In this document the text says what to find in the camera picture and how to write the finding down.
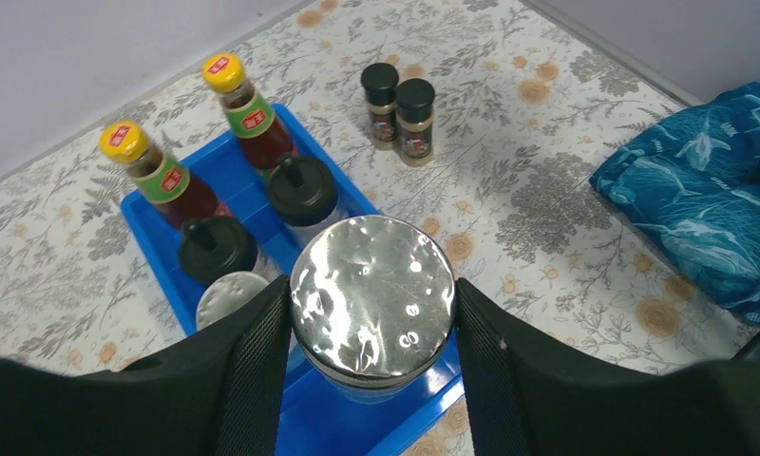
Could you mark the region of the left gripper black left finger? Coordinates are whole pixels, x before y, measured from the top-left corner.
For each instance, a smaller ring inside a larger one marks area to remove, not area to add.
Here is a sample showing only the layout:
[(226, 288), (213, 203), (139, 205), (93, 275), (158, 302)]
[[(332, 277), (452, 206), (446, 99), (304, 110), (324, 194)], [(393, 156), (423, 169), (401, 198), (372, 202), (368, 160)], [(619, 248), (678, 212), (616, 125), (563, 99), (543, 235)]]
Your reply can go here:
[(123, 370), (0, 358), (0, 455), (271, 455), (291, 323), (280, 276), (242, 308)]

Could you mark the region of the sauce bottle red label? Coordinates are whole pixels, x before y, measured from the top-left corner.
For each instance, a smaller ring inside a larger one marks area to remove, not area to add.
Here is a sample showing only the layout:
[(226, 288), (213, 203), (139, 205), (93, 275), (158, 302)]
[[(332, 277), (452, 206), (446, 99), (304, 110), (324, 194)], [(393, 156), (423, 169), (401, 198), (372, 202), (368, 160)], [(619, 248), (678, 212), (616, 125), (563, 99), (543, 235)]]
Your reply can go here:
[(243, 63), (235, 54), (219, 53), (210, 57), (201, 74), (217, 94), (246, 161), (263, 181), (268, 181), (283, 155), (298, 154), (285, 124), (248, 79)]

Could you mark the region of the blue plastic divided bin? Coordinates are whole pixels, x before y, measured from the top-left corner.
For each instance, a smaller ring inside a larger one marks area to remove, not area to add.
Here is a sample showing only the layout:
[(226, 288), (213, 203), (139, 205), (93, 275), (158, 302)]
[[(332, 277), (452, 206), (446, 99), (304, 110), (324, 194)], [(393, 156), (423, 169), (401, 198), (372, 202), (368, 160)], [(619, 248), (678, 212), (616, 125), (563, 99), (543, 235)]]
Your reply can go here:
[[(226, 132), (183, 159), (256, 237), (263, 253), (289, 273), (301, 249), (270, 206), (261, 178)], [(123, 216), (186, 335), (196, 333), (203, 286), (179, 265), (180, 232), (143, 195), (123, 199)], [(463, 395), (457, 345), (389, 400), (353, 402), (304, 361), (288, 373), (275, 452), (278, 455), (400, 455), (435, 426)]]

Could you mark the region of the blue patterned cloth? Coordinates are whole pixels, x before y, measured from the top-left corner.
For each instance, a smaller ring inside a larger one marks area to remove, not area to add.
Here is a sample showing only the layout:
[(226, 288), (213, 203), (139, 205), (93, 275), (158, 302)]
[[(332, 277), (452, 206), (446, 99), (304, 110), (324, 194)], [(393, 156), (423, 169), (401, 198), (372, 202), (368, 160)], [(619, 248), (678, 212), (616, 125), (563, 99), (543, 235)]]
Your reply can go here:
[(760, 325), (760, 82), (659, 121), (590, 182), (716, 305)]

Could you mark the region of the small brown spice bottle rear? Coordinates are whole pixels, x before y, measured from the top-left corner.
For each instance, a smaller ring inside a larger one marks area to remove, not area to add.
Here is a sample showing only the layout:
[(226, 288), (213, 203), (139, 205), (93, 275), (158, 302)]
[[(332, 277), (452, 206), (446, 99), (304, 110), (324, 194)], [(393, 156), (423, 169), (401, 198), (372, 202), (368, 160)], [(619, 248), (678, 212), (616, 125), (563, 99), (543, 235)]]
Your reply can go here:
[(396, 87), (399, 74), (388, 63), (367, 66), (360, 78), (370, 119), (370, 138), (379, 149), (392, 150), (399, 138)]

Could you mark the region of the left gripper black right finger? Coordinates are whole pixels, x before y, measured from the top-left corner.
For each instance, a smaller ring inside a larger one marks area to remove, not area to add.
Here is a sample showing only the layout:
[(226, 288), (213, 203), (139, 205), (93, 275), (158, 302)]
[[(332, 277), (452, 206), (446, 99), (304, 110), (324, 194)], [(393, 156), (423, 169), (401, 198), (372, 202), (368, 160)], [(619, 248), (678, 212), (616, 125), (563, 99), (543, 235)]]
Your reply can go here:
[(479, 455), (760, 455), (760, 332), (729, 360), (651, 375), (578, 351), (456, 283)]

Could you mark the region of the yellow cap sauce bottle front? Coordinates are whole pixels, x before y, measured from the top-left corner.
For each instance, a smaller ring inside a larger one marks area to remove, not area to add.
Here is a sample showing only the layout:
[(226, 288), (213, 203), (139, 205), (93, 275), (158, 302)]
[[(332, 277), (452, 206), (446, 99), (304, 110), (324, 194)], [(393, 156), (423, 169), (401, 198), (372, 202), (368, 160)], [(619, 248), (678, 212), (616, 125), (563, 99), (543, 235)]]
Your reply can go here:
[(209, 184), (162, 151), (135, 122), (110, 125), (99, 139), (99, 149), (123, 168), (146, 201), (177, 230), (190, 219), (232, 214)]

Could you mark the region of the small brown spice bottle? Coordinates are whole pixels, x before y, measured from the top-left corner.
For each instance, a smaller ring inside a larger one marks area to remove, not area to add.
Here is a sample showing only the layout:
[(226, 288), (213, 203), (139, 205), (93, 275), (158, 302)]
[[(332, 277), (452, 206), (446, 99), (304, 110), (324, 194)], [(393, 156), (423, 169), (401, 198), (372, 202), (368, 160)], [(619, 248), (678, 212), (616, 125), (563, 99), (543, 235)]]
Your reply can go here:
[(435, 89), (430, 82), (414, 78), (396, 87), (395, 94), (401, 158), (410, 166), (424, 166), (433, 158)]
[(360, 78), (370, 119), (370, 138), (379, 149), (392, 150), (399, 138), (396, 87), (399, 74), (388, 63), (367, 66)]

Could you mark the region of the small brown spice bottle front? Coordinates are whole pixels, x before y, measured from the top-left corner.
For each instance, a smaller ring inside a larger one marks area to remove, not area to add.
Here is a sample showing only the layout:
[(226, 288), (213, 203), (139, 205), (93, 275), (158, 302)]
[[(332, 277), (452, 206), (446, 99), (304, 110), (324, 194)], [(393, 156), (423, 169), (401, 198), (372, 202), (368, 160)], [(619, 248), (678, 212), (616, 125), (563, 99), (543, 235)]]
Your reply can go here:
[(430, 82), (414, 78), (396, 87), (395, 94), (401, 158), (410, 166), (424, 166), (433, 158), (435, 89)]

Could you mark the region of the clear jar black knob lid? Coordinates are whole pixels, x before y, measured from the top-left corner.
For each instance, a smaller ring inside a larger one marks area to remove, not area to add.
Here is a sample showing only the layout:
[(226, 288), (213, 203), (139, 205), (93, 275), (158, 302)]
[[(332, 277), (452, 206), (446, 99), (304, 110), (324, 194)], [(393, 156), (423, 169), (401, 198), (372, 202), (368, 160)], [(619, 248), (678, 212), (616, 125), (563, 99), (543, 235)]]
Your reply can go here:
[(274, 272), (275, 266), (256, 237), (233, 217), (190, 219), (180, 231), (180, 268), (203, 286), (233, 272), (252, 272), (265, 278)]

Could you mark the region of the silver lid jar white beads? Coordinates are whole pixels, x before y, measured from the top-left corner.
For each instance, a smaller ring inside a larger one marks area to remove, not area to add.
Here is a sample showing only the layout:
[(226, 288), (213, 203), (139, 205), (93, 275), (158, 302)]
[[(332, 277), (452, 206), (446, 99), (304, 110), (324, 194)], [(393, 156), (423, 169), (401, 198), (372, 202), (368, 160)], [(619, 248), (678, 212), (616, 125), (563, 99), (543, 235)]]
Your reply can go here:
[(253, 272), (232, 272), (213, 282), (203, 293), (196, 310), (196, 328), (201, 331), (237, 311), (269, 285)]

